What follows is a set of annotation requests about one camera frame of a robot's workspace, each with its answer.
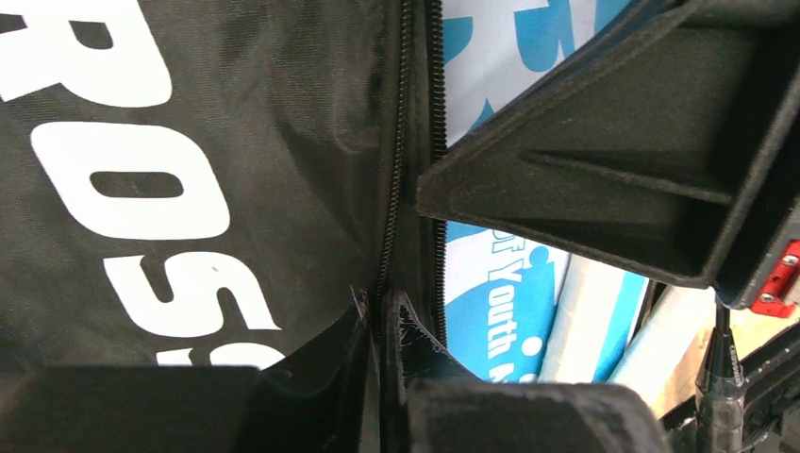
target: black foam piece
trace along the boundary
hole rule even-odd
[[[261,372],[94,366],[32,373],[0,405],[0,451],[356,452],[369,359],[366,310],[358,300]]]
[[[422,175],[420,213],[711,284],[800,106],[800,0],[634,1]]]

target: zipper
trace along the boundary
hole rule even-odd
[[[378,278],[375,293],[383,297],[389,282],[395,248],[397,217],[400,209],[400,195],[403,181],[403,158],[405,156],[406,131],[408,128],[409,76],[411,64],[411,43],[413,29],[413,0],[401,0],[400,4],[400,60],[398,76],[398,95],[396,129],[394,131],[394,150],[392,154],[392,173],[389,186],[389,207],[383,233]],[[442,0],[429,0],[429,10],[425,12],[427,37],[427,68],[429,73],[429,114],[431,134],[431,163],[436,163],[447,151],[446,124],[444,117],[444,37],[442,20]],[[444,252],[446,222],[432,219],[433,260],[434,260],[434,301],[431,314],[434,322],[434,335],[446,345],[446,325],[444,321]],[[375,338],[380,343],[380,316],[374,316]]]
[[[383,248],[380,253],[378,265],[375,296],[380,301],[385,295],[389,283],[389,271],[394,257],[394,236],[397,232],[397,216],[400,210],[400,194],[403,182],[403,157],[405,155],[406,130],[408,127],[408,79],[410,72],[411,30],[413,14],[411,11],[412,0],[401,0],[400,3],[400,60],[397,78],[397,111],[394,130],[394,150],[392,154],[392,173],[389,183],[389,207],[386,215],[386,225],[383,230]],[[372,317],[375,339],[380,344],[380,313]]]
[[[430,108],[431,163],[436,163],[447,153],[447,123],[444,104],[444,21],[442,0],[429,0],[427,14],[428,91]],[[447,223],[433,219],[434,247],[434,335],[447,346],[447,325],[444,318],[444,262]]]

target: black nylon fabric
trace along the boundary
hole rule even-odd
[[[53,85],[0,102],[0,394],[45,365],[155,363],[159,352],[186,349],[177,356],[208,364],[215,348],[240,343],[288,355],[338,318],[352,303],[351,291],[375,285],[394,138],[395,2],[139,5],[169,70],[169,101],[116,108]],[[0,14],[14,13],[0,7]],[[92,45],[91,37],[82,42]],[[14,71],[2,58],[0,71]],[[32,130],[52,122],[180,132],[208,158],[229,227],[194,240],[92,232],[65,208],[32,148]],[[93,182],[101,193],[175,195],[175,181],[163,175],[99,175]],[[153,292],[169,302],[164,263],[188,252],[225,254],[246,265],[280,330],[248,328],[233,290],[225,289],[225,321],[216,332],[176,338],[137,326],[104,259],[144,256]],[[186,310],[181,319],[196,316]]]

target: wooden board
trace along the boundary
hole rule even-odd
[[[733,311],[731,326],[734,331],[739,355],[743,359],[753,351],[767,343],[783,329],[800,321],[800,310],[791,319],[775,319],[753,314],[750,311]],[[703,355],[706,353],[708,337],[713,328],[713,321],[697,333],[692,345],[686,351],[681,363],[675,368],[670,380],[664,387],[658,401],[651,408],[657,417],[663,416],[675,406],[694,396],[694,380]]]

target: black plastic corner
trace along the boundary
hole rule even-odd
[[[632,4],[419,179],[418,211],[707,287],[800,107],[800,0]]]

